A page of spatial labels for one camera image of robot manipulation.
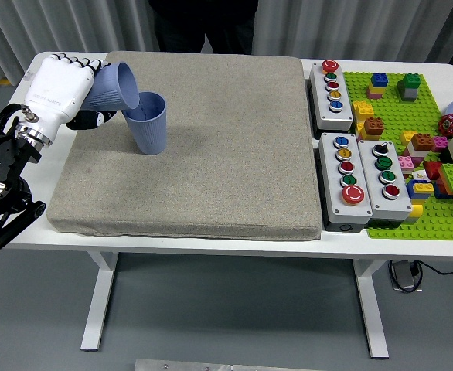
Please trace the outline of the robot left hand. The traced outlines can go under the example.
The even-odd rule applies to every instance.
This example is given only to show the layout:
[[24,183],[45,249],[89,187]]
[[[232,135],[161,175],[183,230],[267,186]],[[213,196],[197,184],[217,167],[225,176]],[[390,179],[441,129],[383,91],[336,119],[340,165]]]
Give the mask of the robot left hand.
[[63,53],[46,57],[24,100],[24,118],[15,128],[17,138],[35,147],[50,146],[62,125],[71,130],[90,130],[109,121],[115,111],[82,108],[94,85],[94,78],[109,63],[88,58],[69,58]]

